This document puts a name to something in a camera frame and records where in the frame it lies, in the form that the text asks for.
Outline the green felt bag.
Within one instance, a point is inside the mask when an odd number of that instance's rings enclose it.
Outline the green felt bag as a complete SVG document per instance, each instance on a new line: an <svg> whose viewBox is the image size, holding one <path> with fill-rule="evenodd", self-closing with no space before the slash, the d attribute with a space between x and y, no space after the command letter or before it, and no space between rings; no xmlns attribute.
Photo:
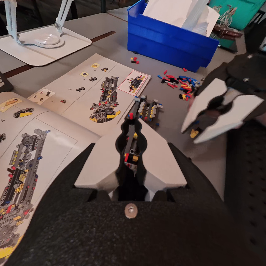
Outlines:
<svg viewBox="0 0 266 266"><path fill-rule="evenodd" d="M209 6L221 6L220 15L227 12L231 6L235 12L231 15L232 22L229 27L243 30L264 3L265 0L211 0Z"/></svg>

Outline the brown wooden case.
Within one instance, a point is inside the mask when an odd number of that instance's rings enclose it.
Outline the brown wooden case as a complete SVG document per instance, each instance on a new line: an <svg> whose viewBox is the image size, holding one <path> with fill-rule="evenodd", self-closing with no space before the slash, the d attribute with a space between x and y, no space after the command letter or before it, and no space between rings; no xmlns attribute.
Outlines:
<svg viewBox="0 0 266 266"><path fill-rule="evenodd" d="M220 39L235 40L243 36L243 32L236 29L216 24L213 33Z"/></svg>

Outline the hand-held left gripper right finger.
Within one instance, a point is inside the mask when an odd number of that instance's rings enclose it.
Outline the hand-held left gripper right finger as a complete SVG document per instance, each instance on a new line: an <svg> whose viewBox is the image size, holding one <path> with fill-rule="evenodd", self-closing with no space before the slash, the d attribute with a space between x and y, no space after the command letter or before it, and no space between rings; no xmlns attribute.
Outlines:
<svg viewBox="0 0 266 266"><path fill-rule="evenodd" d="M137 178L143 200L151 201L157 191L184 188L187 181L168 142L143 120L135 120L138 135L139 162Z"/></svg>

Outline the black perforated chair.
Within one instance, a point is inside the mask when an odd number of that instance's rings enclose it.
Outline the black perforated chair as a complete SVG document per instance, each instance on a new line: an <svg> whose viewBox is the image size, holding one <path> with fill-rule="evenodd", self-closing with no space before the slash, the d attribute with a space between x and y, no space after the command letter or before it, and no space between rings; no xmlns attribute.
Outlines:
<svg viewBox="0 0 266 266"><path fill-rule="evenodd" d="M228 132L224 203L265 265L266 130L255 120Z"/></svg>

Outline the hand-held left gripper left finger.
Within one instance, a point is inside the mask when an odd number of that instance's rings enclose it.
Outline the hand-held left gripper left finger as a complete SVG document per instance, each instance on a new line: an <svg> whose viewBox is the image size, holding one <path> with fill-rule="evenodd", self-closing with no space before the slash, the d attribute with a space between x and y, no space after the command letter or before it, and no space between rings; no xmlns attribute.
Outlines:
<svg viewBox="0 0 266 266"><path fill-rule="evenodd" d="M122 133L121 125L122 122L95 143L74 183L76 188L103 190L112 197L119 186L115 172L120 164L120 153L115 143Z"/></svg>

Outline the pile of mixed lego pins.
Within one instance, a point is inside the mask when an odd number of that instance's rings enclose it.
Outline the pile of mixed lego pins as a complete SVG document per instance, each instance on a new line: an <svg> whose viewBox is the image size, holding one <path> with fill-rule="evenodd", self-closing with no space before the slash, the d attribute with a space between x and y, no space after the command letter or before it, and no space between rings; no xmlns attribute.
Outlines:
<svg viewBox="0 0 266 266"><path fill-rule="evenodd" d="M193 94L198 90L201 83L197 79L189 76L178 76L177 78L173 75L168 75L167 71L163 73L163 76L157 75L161 80L162 84L167 84L169 87L180 90L179 98L188 101L192 98Z"/></svg>

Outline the lego car chassis model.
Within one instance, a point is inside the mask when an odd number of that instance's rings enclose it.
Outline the lego car chassis model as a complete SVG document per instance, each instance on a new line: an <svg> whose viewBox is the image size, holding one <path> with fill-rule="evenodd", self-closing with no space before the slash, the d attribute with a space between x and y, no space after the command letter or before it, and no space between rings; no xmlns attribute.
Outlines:
<svg viewBox="0 0 266 266"><path fill-rule="evenodd" d="M156 99L148 101L146 95L140 97L135 96L134 100L135 104L131 113L135 115L135 118L143 120L151 128L156 130L159 127L158 114L160 113L160 109L163 108L163 105ZM125 165L136 174L141 149L139 147L138 134L135 132L135 125L128 126L126 146L123 149L123 153Z"/></svg>

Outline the lego instruction booklet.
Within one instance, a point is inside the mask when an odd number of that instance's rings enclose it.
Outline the lego instruction booklet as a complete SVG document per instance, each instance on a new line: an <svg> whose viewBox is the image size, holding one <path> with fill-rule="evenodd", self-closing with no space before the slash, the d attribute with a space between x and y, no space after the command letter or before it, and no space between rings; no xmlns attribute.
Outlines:
<svg viewBox="0 0 266 266"><path fill-rule="evenodd" d="M1 92L1 261L54 179L116 127L150 79L94 54L29 98Z"/></svg>

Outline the white paper bags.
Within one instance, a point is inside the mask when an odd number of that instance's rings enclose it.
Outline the white paper bags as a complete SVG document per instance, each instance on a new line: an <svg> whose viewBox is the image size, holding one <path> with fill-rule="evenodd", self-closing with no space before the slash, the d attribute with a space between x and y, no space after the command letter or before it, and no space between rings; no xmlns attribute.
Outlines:
<svg viewBox="0 0 266 266"><path fill-rule="evenodd" d="M144 16L209 37L220 14L207 0L150 0Z"/></svg>

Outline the blue plastic bin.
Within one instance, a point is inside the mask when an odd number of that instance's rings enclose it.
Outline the blue plastic bin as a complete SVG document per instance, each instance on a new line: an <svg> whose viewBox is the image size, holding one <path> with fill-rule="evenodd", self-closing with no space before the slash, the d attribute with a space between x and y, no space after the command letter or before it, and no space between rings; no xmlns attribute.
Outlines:
<svg viewBox="0 0 266 266"><path fill-rule="evenodd" d="M218 40L144 16L146 6L141 0L127 10L129 51L191 72L209 65Z"/></svg>

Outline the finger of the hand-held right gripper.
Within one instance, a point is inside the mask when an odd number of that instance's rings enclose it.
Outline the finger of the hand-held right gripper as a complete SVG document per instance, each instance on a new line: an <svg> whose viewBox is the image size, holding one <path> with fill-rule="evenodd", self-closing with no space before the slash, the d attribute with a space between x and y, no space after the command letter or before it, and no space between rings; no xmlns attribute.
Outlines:
<svg viewBox="0 0 266 266"><path fill-rule="evenodd" d="M184 133L194 123L202 111L207 110L212 100L223 96L226 91L225 81L215 78L199 95L195 96L183 121L181 133Z"/></svg>
<svg viewBox="0 0 266 266"><path fill-rule="evenodd" d="M218 117L216 122L208 126L194 141L199 144L213 139L235 127L243 124L244 119L251 114L264 100L255 95L240 95L232 102L231 109Z"/></svg>

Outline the teal flat board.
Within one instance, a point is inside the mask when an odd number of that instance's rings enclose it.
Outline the teal flat board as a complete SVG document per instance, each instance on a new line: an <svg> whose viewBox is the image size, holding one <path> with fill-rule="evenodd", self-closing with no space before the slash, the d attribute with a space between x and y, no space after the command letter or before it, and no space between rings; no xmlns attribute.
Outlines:
<svg viewBox="0 0 266 266"><path fill-rule="evenodd" d="M218 48L224 49L226 51L237 53L237 45L235 40L228 40L228 39L219 39Z"/></svg>

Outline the white metal stand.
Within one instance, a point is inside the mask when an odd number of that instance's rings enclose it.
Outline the white metal stand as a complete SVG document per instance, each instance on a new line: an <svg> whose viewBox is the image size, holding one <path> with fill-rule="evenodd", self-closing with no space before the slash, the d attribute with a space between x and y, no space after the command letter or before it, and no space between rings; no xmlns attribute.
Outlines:
<svg viewBox="0 0 266 266"><path fill-rule="evenodd" d="M1 38L0 49L28 65L44 66L90 46L90 39L63 26L72 2L62 1L54 25L18 34L17 1L4 1L8 36Z"/></svg>

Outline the miniature white bicycle model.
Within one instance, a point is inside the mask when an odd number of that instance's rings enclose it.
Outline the miniature white bicycle model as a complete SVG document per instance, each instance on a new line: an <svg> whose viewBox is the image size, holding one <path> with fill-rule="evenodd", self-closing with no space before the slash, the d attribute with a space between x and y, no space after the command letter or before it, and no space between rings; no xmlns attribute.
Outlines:
<svg viewBox="0 0 266 266"><path fill-rule="evenodd" d="M232 7L227 5L228 10L226 10L222 15L219 16L216 25L229 27L232 23L232 16L235 14L237 7Z"/></svg>

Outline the black office chair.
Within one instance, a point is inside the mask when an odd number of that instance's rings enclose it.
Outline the black office chair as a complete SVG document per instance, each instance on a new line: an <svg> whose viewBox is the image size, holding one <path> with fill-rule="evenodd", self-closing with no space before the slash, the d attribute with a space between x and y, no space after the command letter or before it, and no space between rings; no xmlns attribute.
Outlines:
<svg viewBox="0 0 266 266"><path fill-rule="evenodd" d="M245 45L248 53L259 50L266 35L266 18L259 23L251 21L244 29Z"/></svg>

